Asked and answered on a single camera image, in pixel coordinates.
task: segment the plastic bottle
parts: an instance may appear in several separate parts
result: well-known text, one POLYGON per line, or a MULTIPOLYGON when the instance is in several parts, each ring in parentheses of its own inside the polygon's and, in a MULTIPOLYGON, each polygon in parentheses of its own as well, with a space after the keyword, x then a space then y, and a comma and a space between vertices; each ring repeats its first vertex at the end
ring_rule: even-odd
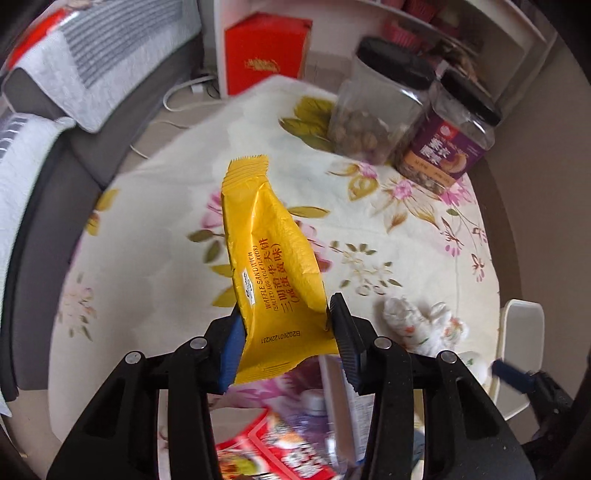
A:
POLYGON ((300 404, 301 412, 290 418, 289 423, 305 441, 314 446, 322 458, 328 460, 326 438, 329 435, 329 418, 324 391, 319 388, 304 390, 300 404))

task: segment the yellow snack package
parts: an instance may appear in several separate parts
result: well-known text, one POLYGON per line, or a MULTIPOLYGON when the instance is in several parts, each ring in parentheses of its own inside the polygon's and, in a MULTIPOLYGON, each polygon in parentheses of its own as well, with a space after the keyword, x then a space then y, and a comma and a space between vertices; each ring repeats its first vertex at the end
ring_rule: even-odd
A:
POLYGON ((222 183, 232 282, 246 327, 236 383, 338 353, 312 247, 271 190, 265 155, 233 160, 222 183))

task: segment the bottle cap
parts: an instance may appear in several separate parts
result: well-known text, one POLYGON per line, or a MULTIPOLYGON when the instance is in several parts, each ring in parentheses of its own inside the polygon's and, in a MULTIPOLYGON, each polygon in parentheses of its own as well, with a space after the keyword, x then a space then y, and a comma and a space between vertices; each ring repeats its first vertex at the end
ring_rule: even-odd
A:
POLYGON ((356 55, 372 70, 415 90, 427 90, 435 79, 427 60, 383 38, 362 38, 356 55))
POLYGON ((300 396, 302 409, 308 415, 321 417, 326 415, 326 401, 324 391, 321 388, 304 390, 300 396))
POLYGON ((501 123, 501 112, 492 99, 461 73, 449 69, 441 77, 441 85, 452 97, 480 117, 487 124, 496 127, 501 123))

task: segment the white cable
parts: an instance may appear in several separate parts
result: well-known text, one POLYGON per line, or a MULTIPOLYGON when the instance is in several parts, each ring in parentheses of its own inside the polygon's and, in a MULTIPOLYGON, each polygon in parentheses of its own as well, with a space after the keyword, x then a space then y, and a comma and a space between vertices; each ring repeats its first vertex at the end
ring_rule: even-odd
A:
MULTIPOLYGON (((198 106, 204 106, 204 105, 218 105, 220 103, 225 102, 225 100, 219 99, 219 100, 211 100, 209 102, 195 102, 195 103, 190 103, 188 105, 184 105, 180 108, 172 108, 170 106, 168 106, 168 100, 170 99, 170 97, 175 94, 176 92, 178 92, 180 89, 183 89, 185 87, 190 87, 191 85, 196 85, 199 83, 204 83, 204 82, 210 82, 211 80, 216 80, 216 76, 215 75, 204 75, 203 77, 199 77, 198 79, 193 79, 193 80, 189 80, 188 82, 184 82, 184 83, 180 83, 179 85, 175 85, 174 87, 170 88, 168 90, 168 92, 166 92, 164 94, 164 97, 162 98, 162 104, 164 105, 164 108, 166 108, 166 110, 168 110, 169 112, 184 112, 185 110, 191 110, 193 108, 196 108, 198 106)), ((187 128, 191 128, 191 125, 179 125, 176 124, 174 122, 171 122, 170 120, 152 120, 148 126, 150 125, 154 125, 154 124, 167 124, 167 125, 172 125, 173 127, 176 128, 180 128, 183 130, 186 130, 187 128)), ((144 155, 142 152, 140 152, 137 148, 135 148, 133 145, 129 145, 130 149, 138 154, 140 157, 144 158, 145 160, 149 160, 149 156, 144 155)))
MULTIPOLYGON (((180 128, 182 130, 187 130, 188 128, 191 128, 191 125, 179 125, 176 124, 174 122, 171 122, 170 120, 152 120, 149 124, 148 127, 150 125, 155 125, 155 124, 167 124, 167 125, 172 125, 173 127, 176 128, 180 128)), ((142 152, 140 152, 137 148, 135 148, 133 145, 129 145, 130 149, 137 153, 140 157, 144 158, 145 160, 149 160, 150 157, 148 157, 147 155, 144 155, 142 152)))
POLYGON ((188 105, 184 105, 179 108, 173 108, 168 105, 168 100, 170 99, 172 94, 178 92, 180 89, 183 89, 185 87, 190 87, 191 85, 196 85, 198 83, 210 82, 211 80, 215 80, 215 79, 216 79, 215 75, 205 75, 203 77, 199 77, 198 79, 189 80, 188 82, 184 82, 184 83, 180 83, 179 85, 175 85, 168 92, 166 92, 164 94, 164 97, 162 98, 162 104, 164 105, 164 108, 166 108, 166 110, 168 110, 169 112, 184 112, 185 110, 191 110, 193 108, 197 108, 198 106, 218 105, 219 103, 225 102, 225 100, 222 100, 222 99, 212 100, 210 102, 195 102, 195 103, 190 103, 188 105))
POLYGON ((145 160, 149 160, 149 159, 150 159, 150 157, 147 157, 146 155, 144 155, 142 152, 140 152, 140 151, 139 151, 137 148, 135 148, 133 145, 130 145, 129 147, 130 147, 130 149, 131 149, 133 152, 137 153, 137 154, 138 154, 140 157, 142 157, 143 159, 145 159, 145 160))

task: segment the purple label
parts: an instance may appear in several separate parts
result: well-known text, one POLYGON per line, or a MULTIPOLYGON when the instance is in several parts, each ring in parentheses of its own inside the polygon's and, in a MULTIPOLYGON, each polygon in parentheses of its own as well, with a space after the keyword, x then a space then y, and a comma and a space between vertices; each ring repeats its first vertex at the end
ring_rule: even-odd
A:
POLYGON ((411 151, 457 180, 486 150, 431 110, 413 140, 411 151))

